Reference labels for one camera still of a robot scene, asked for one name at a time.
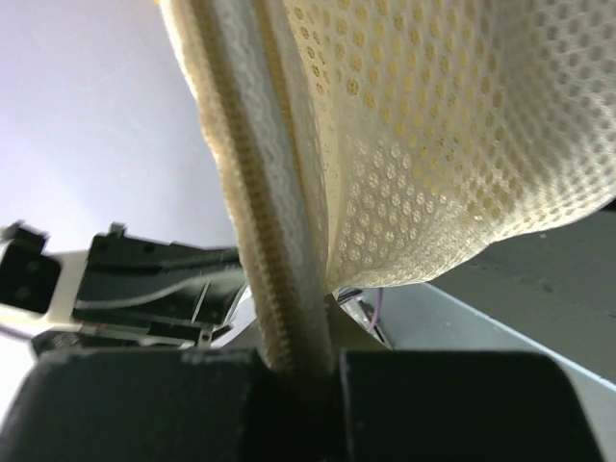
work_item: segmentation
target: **wire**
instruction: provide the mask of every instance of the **wire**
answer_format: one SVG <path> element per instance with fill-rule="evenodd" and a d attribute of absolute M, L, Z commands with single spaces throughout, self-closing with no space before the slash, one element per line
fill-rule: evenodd
<path fill-rule="evenodd" d="M 13 329 L 12 327 L 8 327 L 5 324 L 0 324 L 0 337 L 8 337 L 19 342 L 30 342 L 33 338 L 32 335 L 28 335 L 17 329 Z"/>
<path fill-rule="evenodd" d="M 382 287 L 377 289 L 376 295 L 376 306 L 374 307 L 374 312 L 372 313 L 372 320 L 370 321 L 370 325 L 368 326 L 368 331 L 374 331 L 374 328 L 378 324 L 378 319 L 381 316 L 381 309 L 383 308 L 383 293 L 385 291 Z"/>
<path fill-rule="evenodd" d="M 356 289 L 356 288 L 346 289 L 338 295 L 338 299 L 337 299 L 338 304 L 344 305 L 345 303 L 350 302 L 351 300 L 357 298 L 358 296 L 361 296 L 363 293 L 364 291 L 362 291 L 361 289 Z"/>

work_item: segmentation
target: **black plastic part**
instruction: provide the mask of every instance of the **black plastic part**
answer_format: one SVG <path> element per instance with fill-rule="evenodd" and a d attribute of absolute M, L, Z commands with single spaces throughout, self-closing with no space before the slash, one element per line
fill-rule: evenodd
<path fill-rule="evenodd" d="M 340 379 L 349 462 L 603 461 L 545 356 L 350 352 Z"/>
<path fill-rule="evenodd" d="M 2 232 L 3 241 L 19 241 L 36 253 L 41 253 L 47 242 L 47 235 L 17 221 Z"/>
<path fill-rule="evenodd" d="M 19 329 L 1 323 L 0 336 L 15 340 L 17 342 L 30 342 L 32 340 L 32 335 L 28 334 L 27 332 L 23 332 Z"/>
<path fill-rule="evenodd" d="M 215 330 L 214 332 L 212 332 L 212 339 L 211 339 L 211 341 L 213 342 L 215 340 L 218 340 L 223 335 L 228 334 L 229 332 L 231 332 L 232 329 L 233 329 L 233 327 L 231 325 L 224 325 L 220 329 Z"/>
<path fill-rule="evenodd" d="M 36 243 L 18 239 L 8 243 L 0 262 L 0 303 L 33 313 L 47 313 L 62 266 L 57 260 L 41 255 L 40 248 Z"/>
<path fill-rule="evenodd" d="M 306 460 L 292 408 L 251 351 L 58 351 L 24 383 L 0 460 Z"/>
<path fill-rule="evenodd" d="M 236 247 L 204 250 L 177 243 L 143 241 L 116 233 L 94 236 L 88 257 L 88 266 L 92 269 L 128 270 L 131 273 L 239 263 Z"/>
<path fill-rule="evenodd" d="M 255 352 L 57 351 L 25 381 L 0 460 L 603 461 L 538 354 L 349 352 L 335 377 L 314 423 Z"/>
<path fill-rule="evenodd" d="M 95 337 L 84 335 L 79 332 L 65 332 L 62 330 L 48 330 L 42 334 L 38 334 L 30 340 L 30 345 L 37 358 L 40 358 L 44 353 L 69 348 L 140 347 L 138 342 L 132 340 Z"/>
<path fill-rule="evenodd" d="M 235 247 L 159 244 L 112 228 L 92 240 L 73 318 L 192 341 L 224 323 L 245 278 L 220 276 L 241 269 Z"/>

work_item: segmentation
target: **cream mesh fabric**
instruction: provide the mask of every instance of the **cream mesh fabric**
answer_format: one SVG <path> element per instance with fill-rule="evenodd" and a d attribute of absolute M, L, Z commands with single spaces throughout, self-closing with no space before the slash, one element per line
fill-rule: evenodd
<path fill-rule="evenodd" d="M 616 192 L 616 2 L 285 6 L 325 165 L 330 289 L 429 280 Z"/>
<path fill-rule="evenodd" d="M 161 3 L 265 354 L 312 396 L 326 292 L 429 280 L 616 193 L 614 1 Z"/>

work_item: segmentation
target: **zipper teeth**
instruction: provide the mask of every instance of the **zipper teeth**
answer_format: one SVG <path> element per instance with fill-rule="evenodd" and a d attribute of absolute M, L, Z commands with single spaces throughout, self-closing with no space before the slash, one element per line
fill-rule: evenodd
<path fill-rule="evenodd" d="M 263 46 L 265 50 L 266 60 L 268 62 L 269 73 L 271 75 L 271 82 L 274 86 L 274 90 L 278 98 L 278 103 L 280 105 L 280 110 L 285 120 L 285 126 L 287 128 L 287 132 L 291 139 L 293 155 L 295 158 L 295 165 L 297 167 L 297 176 L 298 176 L 299 181 L 301 182 L 302 177 L 299 171 L 300 163 L 298 159 L 298 152 L 297 152 L 297 145 L 296 145 L 296 138 L 295 138 L 295 128 L 293 124 L 293 115 L 291 111 L 291 103 L 289 101 L 289 96 L 288 96 L 287 88 L 286 88 L 286 81 L 284 79 L 284 74 L 282 72 L 282 64 L 280 63 L 280 54 L 276 46 L 276 41 L 274 38 L 273 30 L 271 29 L 271 23 L 270 23 L 270 18 L 269 18 L 267 6 L 266 6 L 266 0 L 252 0 L 252 5 L 254 7 L 256 19 L 259 24 L 259 30 L 261 32 L 261 36 L 263 39 Z M 276 342 L 278 342 L 280 343 L 282 347 L 288 349 L 288 353 L 280 351 L 280 354 L 289 354 L 286 360 L 291 362 L 291 364 L 289 364 L 288 367 L 293 368 L 295 366 L 293 362 L 300 361 L 300 357 L 297 357 L 297 356 L 305 356 L 306 353 L 301 352 L 302 350 L 301 346 L 291 345 L 291 341 L 293 340 L 291 333 L 295 330 L 293 328 L 293 324 L 301 320 L 294 318 L 293 314 L 289 313 L 289 311 L 291 310 L 288 310 L 288 309 L 285 310 L 284 307 L 285 305 L 280 305 L 280 310 L 276 310 L 276 311 L 279 312 L 280 315 L 287 313 L 289 316 L 285 317 L 284 319 L 279 316 L 277 320 L 275 320 L 274 322 L 270 324 L 274 326 L 274 332 L 271 332 L 269 334 L 269 337 L 271 338 L 271 341 L 272 341 L 272 345 L 271 345 L 272 347 L 280 347 L 280 346 L 276 346 Z M 280 327 L 284 329 L 284 326 L 290 326 L 290 329 L 289 329 L 290 332 L 288 335 L 285 335 L 282 329 L 278 330 L 280 329 Z M 268 332 L 268 326 L 265 322 L 262 322 L 262 328 L 265 332 Z"/>
<path fill-rule="evenodd" d="M 255 142 L 258 134 L 253 133 L 246 119 L 242 98 L 234 85 L 214 2 L 191 0 L 190 4 L 187 2 L 180 7 L 179 4 L 185 1 L 176 3 L 184 16 L 183 25 L 189 27 L 187 34 L 187 31 L 180 33 L 184 33 L 184 41 L 194 39 L 197 34 L 198 41 L 190 46 L 201 47 L 201 53 L 206 53 L 211 80 L 217 91 L 216 95 L 201 97 L 218 98 L 226 122 L 226 140 L 221 139 L 220 133 L 215 133 L 208 137 L 208 141 L 217 151 L 225 197 L 232 197 L 232 200 L 227 200 L 227 206 L 236 221 L 240 252 L 255 298 L 264 350 L 269 365 L 281 378 L 304 395 L 313 397 L 331 372 L 331 358 L 320 357 L 319 349 L 314 348 L 320 335 L 311 338 L 305 316 L 294 307 L 298 293 L 288 267 L 287 250 L 280 244 L 282 229 L 263 174 L 266 166 Z M 191 70 L 191 77 L 197 84 L 208 78 L 203 75 L 205 69 L 199 66 Z M 286 117 L 290 116 L 289 108 L 287 111 L 283 108 L 283 112 L 286 112 Z M 210 133 L 206 124 L 203 130 L 206 135 Z"/>

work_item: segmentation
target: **purple wire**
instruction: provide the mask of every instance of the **purple wire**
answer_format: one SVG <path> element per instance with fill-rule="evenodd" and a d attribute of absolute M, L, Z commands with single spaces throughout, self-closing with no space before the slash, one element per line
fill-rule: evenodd
<path fill-rule="evenodd" d="M 5 324 L 0 324 L 0 337 L 8 337 L 19 342 L 30 342 L 33 338 L 32 335 L 21 332 Z"/>
<path fill-rule="evenodd" d="M 376 295 L 376 306 L 374 307 L 374 313 L 372 313 L 372 319 L 370 321 L 370 325 L 368 326 L 368 331 L 372 332 L 378 323 L 378 319 L 381 316 L 381 309 L 383 308 L 383 288 L 380 287 L 377 289 Z"/>

